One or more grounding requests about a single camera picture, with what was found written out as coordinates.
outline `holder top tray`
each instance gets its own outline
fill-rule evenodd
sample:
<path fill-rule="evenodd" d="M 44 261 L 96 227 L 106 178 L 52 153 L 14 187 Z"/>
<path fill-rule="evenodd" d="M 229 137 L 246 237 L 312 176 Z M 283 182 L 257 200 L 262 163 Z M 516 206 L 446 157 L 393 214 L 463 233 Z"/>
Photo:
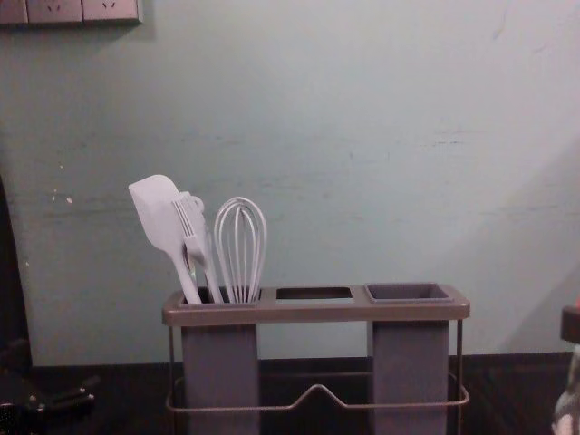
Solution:
<path fill-rule="evenodd" d="M 469 301 L 433 283 L 266 287 L 255 304 L 185 304 L 176 292 L 163 306 L 167 326 L 294 322 L 450 321 L 469 317 Z"/>

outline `wall socket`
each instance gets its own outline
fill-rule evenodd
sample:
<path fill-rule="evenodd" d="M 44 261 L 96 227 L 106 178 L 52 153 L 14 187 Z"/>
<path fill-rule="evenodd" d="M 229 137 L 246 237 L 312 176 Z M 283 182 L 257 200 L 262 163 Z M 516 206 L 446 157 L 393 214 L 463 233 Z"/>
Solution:
<path fill-rule="evenodd" d="M 138 0 L 82 0 L 84 21 L 140 19 Z"/>
<path fill-rule="evenodd" d="M 0 24 L 28 23 L 26 0 L 0 0 Z"/>
<path fill-rule="evenodd" d="M 30 23 L 79 23 L 81 0 L 28 0 Z"/>

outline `kitchen utensil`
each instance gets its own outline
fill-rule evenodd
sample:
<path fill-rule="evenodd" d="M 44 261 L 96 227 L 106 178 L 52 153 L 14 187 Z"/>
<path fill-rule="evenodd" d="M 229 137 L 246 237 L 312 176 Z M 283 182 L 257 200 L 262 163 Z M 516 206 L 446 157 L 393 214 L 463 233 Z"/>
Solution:
<path fill-rule="evenodd" d="M 129 192 L 147 239 L 173 261 L 187 302 L 201 304 L 198 287 L 184 261 L 181 223 L 171 205 L 171 200 L 179 195 L 175 184 L 163 175 L 153 175 L 131 184 Z"/>
<path fill-rule="evenodd" d="M 230 199 L 217 213 L 214 238 L 230 300 L 255 302 L 266 259 L 267 226 L 262 210 L 250 199 Z"/>
<path fill-rule="evenodd" d="M 181 222 L 183 240 L 188 251 L 189 267 L 193 267 L 194 260 L 203 267 L 212 301 L 214 304 L 223 304 L 224 301 L 219 292 L 218 279 L 213 267 L 211 245 L 208 244 L 206 221 L 201 212 L 203 202 L 201 199 L 186 193 L 174 199 L 172 203 Z"/>

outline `black object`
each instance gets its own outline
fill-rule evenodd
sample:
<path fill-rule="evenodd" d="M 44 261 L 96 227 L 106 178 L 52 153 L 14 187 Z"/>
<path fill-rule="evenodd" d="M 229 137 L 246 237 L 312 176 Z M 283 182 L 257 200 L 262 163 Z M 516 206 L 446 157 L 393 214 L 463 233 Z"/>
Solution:
<path fill-rule="evenodd" d="M 49 427 L 83 419 L 94 404 L 89 389 L 99 381 L 93 377 L 79 388 L 47 396 L 20 376 L 5 373 L 0 376 L 0 434 L 44 435 Z"/>
<path fill-rule="evenodd" d="M 564 307 L 560 337 L 567 342 L 580 344 L 580 308 L 576 306 Z"/>
<path fill-rule="evenodd" d="M 15 239 L 0 177 L 0 367 L 26 372 L 31 365 Z"/>

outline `white spatula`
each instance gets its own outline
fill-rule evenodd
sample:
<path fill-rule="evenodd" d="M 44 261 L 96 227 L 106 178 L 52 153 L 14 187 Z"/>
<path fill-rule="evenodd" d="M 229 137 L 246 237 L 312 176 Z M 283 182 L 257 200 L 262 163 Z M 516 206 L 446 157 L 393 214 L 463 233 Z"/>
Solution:
<path fill-rule="evenodd" d="M 187 302 L 201 304 L 198 288 L 191 280 L 183 256 L 181 223 L 171 205 L 171 201 L 179 196 L 175 184 L 164 175 L 152 175 L 131 184 L 129 192 L 147 239 L 173 261 Z"/>

